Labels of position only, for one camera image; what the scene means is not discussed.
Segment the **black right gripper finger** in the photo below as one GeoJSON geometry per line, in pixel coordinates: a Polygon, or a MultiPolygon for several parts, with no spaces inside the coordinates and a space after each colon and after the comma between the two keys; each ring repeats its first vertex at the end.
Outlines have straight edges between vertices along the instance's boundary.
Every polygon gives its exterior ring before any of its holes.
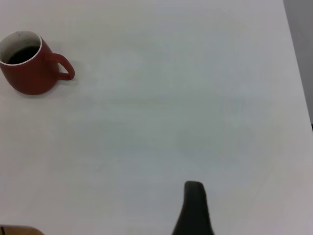
{"type": "Polygon", "coordinates": [[[187,181],[184,184],[183,205],[174,235],[213,235],[207,204],[206,191],[201,182],[187,181]]]}

